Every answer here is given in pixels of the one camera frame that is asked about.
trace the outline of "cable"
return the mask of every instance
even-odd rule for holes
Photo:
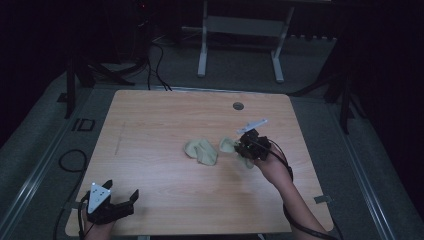
[[[334,226],[336,227],[336,230],[337,230],[337,232],[339,233],[340,239],[341,239],[341,240],[344,240],[344,237],[343,237],[342,231],[340,230],[339,225],[337,225],[336,220],[334,220],[334,218],[333,218],[333,217],[331,217],[331,220],[333,220]]]
[[[287,162],[287,158],[286,158],[286,156],[284,155],[284,152],[281,150],[281,148],[280,148],[280,146],[278,146],[278,144],[277,143],[275,143],[274,141],[272,141],[272,140],[269,140],[268,139],[268,141],[270,141],[271,143],[273,143],[279,150],[280,150],[280,152],[281,152],[281,154],[283,154],[283,156],[284,156],[284,158],[286,159],[286,160],[284,160],[284,159],[282,159],[280,156],[278,156],[276,153],[274,153],[273,151],[271,151],[271,150],[269,150],[267,147],[265,147],[265,146],[262,146],[261,144],[259,144],[259,143],[257,143],[257,142],[254,142],[254,141],[251,141],[252,143],[254,143],[255,145],[257,145],[257,146],[259,146],[260,148],[262,148],[262,149],[264,149],[264,150],[266,150],[268,153],[271,153],[272,155],[274,155],[274,157],[276,157],[278,160],[280,160],[280,162],[286,167],[286,169],[287,169],[287,171],[289,172],[289,174],[290,174],[290,177],[291,177],[291,179],[292,179],[292,181],[293,181],[293,170],[292,170],[292,168],[289,166],[289,164],[288,164],[288,162]]]
[[[137,74],[142,73],[146,69],[146,65],[147,65],[146,61],[142,58],[139,58],[135,61],[134,66],[131,66],[131,67],[128,67],[128,68],[125,68],[125,69],[121,69],[121,70],[116,70],[116,71],[109,70],[109,71],[119,75],[122,78],[125,77],[126,79],[128,79],[130,77],[133,77],[133,76],[136,76]],[[93,77],[96,79],[96,81],[106,82],[110,79],[108,77],[104,77],[104,74],[99,72],[96,68],[93,68],[91,66],[89,66],[89,67],[90,67],[90,70],[92,71]]]
[[[87,192],[84,197],[81,198],[81,201],[78,205],[78,226],[79,226],[79,238],[81,240],[84,240],[84,238],[87,236],[87,234],[91,231],[91,229],[93,228],[93,226],[96,224],[95,222],[91,224],[90,228],[87,230],[86,233],[84,233],[84,227],[82,226],[82,206],[84,205],[85,201],[88,201],[88,199],[90,198],[90,194],[89,192]]]
[[[274,153],[273,151],[269,150],[268,148],[266,148],[266,147],[262,146],[261,144],[259,144],[259,143],[257,143],[257,142],[254,142],[254,141],[251,141],[251,142],[252,142],[252,143],[254,143],[255,145],[257,145],[257,146],[261,147],[262,149],[264,149],[264,150],[268,151],[268,153],[271,153],[271,154],[272,154],[272,155],[274,155],[274,156],[275,156],[278,160],[280,160],[280,162],[281,162],[281,163],[283,163],[283,165],[284,165],[284,166],[287,168],[287,170],[289,171],[290,177],[291,177],[291,179],[292,179],[292,181],[293,181],[293,171],[292,171],[292,168],[288,165],[287,158],[286,158],[286,156],[284,155],[284,152],[281,150],[280,146],[278,146],[278,144],[277,144],[276,142],[274,142],[274,141],[272,141],[272,140],[269,140],[269,139],[268,139],[268,141],[269,141],[269,142],[271,142],[272,144],[274,144],[274,145],[278,148],[278,150],[281,152],[281,154],[283,154],[283,156],[284,156],[284,158],[285,158],[285,161],[284,161],[284,159],[282,159],[280,156],[278,156],[276,153]],[[286,206],[285,206],[284,204],[283,204],[283,210],[284,210],[284,215],[286,216],[286,218],[287,218],[287,220],[289,221],[289,223],[290,223],[291,225],[293,225],[295,228],[299,229],[300,231],[302,231],[302,232],[304,232],[304,233],[307,233],[307,234],[309,234],[309,235],[311,235],[311,236],[314,236],[314,237],[317,237],[317,238],[321,238],[321,239],[337,240],[337,238],[335,238],[335,237],[333,237],[333,236],[330,236],[330,235],[328,235],[328,234],[324,234],[324,233],[321,233],[321,232],[317,232],[317,231],[315,231],[315,230],[312,230],[312,229],[309,229],[309,228],[307,228],[307,227],[304,227],[304,226],[300,225],[298,222],[296,222],[296,221],[292,218],[292,216],[289,214],[289,212],[287,211],[287,208],[286,208]],[[337,225],[336,225],[336,229],[339,231],[340,236],[342,236],[342,234],[341,234],[341,232],[340,232],[340,229],[338,228],[338,226],[337,226]]]
[[[66,168],[63,165],[62,161],[63,161],[64,157],[66,155],[68,155],[69,153],[72,153],[72,152],[78,152],[78,153],[80,153],[83,156],[84,166],[83,166],[82,169],[69,169],[69,168]],[[82,150],[79,150],[79,149],[71,149],[71,150],[65,152],[64,154],[62,154],[59,157],[59,167],[62,170],[66,171],[66,172],[70,172],[70,173],[80,172],[80,176],[78,178],[77,183],[74,185],[74,188],[72,189],[71,193],[69,194],[68,198],[66,199],[65,203],[63,204],[62,209],[60,210],[60,213],[59,213],[59,215],[58,215],[58,217],[56,219],[56,224],[54,226],[54,231],[53,231],[53,239],[57,239],[57,230],[58,230],[58,227],[59,227],[60,219],[62,218],[63,212],[65,211],[65,205],[71,200],[72,196],[74,195],[75,190],[80,185],[80,183],[82,181],[82,177],[84,176],[85,170],[87,170],[87,166],[88,166],[87,155]]]
[[[169,84],[167,84],[165,81],[163,81],[162,78],[159,75],[159,65],[160,65],[160,63],[162,62],[162,59],[163,59],[163,48],[161,46],[159,46],[158,44],[153,43],[153,42],[152,42],[152,46],[159,48],[159,50],[161,51],[159,61],[156,65],[156,69],[154,71],[155,74],[156,74],[156,77],[158,78],[159,82],[162,84],[162,86],[165,88],[166,91],[168,91],[168,90],[172,91],[171,86],[169,86]]]
[[[166,91],[168,91],[167,84],[166,84],[165,82],[163,82],[163,81],[160,79],[160,77],[157,75],[156,71],[152,69],[152,65],[151,65],[151,63],[150,63],[150,59],[149,59],[149,58],[147,58],[147,65],[149,66],[149,75],[147,76],[147,88],[150,90],[150,77],[151,77],[151,76],[156,76],[156,77],[158,78],[159,82],[160,82],[160,83],[162,84],[162,86],[165,88],[165,90],[166,90]]]

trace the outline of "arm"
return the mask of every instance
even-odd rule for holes
[[[270,150],[283,160],[286,160],[284,154],[273,144],[271,144]],[[297,191],[296,186],[293,184],[289,172],[278,158],[272,154],[268,154],[266,161],[256,159],[254,163],[262,171],[265,178],[277,188],[287,211],[296,222],[314,231],[327,234],[325,229],[309,210],[302,196]],[[291,228],[295,239],[317,239],[293,226],[291,226]]]
[[[84,240],[109,240],[115,222],[97,225],[87,220],[85,209],[82,211],[84,219]]]

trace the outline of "dark background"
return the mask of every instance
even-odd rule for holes
[[[0,146],[19,126],[50,82],[65,71],[69,53],[83,51],[99,61],[119,62],[125,47],[125,28],[111,36],[116,24],[154,20],[179,40],[182,25],[201,26],[202,1],[156,1],[138,15],[132,1],[122,8],[110,2],[12,1],[0,4]],[[237,4],[236,1],[222,2]],[[329,73],[352,64],[352,90],[378,133],[402,183],[420,215],[424,215],[424,100],[423,61],[424,7],[418,1],[381,1],[365,4],[375,8],[346,6],[369,1],[336,1],[340,5],[298,4],[290,27],[294,36],[337,37],[337,49],[325,66]],[[110,21],[121,9],[125,21]],[[240,13],[252,5],[240,5]],[[145,46],[139,46],[140,52]]]

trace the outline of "metal frame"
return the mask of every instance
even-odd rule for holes
[[[208,32],[233,33],[241,35],[269,36],[279,39],[277,47],[271,51],[271,60],[274,67],[275,80],[284,81],[281,70],[280,54],[284,40],[287,36],[294,7],[290,7],[285,21],[272,21],[260,19],[231,18],[208,15],[208,1],[203,1],[203,27],[202,47],[200,50],[199,68],[197,75],[206,76],[206,63],[208,57],[207,35]]]

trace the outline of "wooden table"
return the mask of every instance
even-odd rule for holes
[[[240,102],[243,110],[235,110]],[[322,190],[290,99],[280,94],[229,92],[117,91],[77,200],[92,182],[112,179],[112,203],[140,190],[135,213],[117,222],[115,235],[245,234],[290,231],[277,190],[236,153],[219,152],[223,137],[247,122],[267,118],[260,136],[278,143],[293,168],[306,203],[331,230]],[[191,139],[206,138],[217,149],[215,166],[198,164],[183,151]],[[76,210],[66,233],[77,236]]]

